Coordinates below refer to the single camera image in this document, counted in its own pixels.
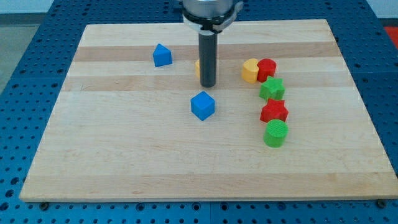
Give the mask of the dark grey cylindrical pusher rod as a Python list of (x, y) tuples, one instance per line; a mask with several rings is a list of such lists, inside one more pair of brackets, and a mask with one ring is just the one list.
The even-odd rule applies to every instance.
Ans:
[(198, 35), (200, 84), (211, 88), (216, 84), (217, 35)]

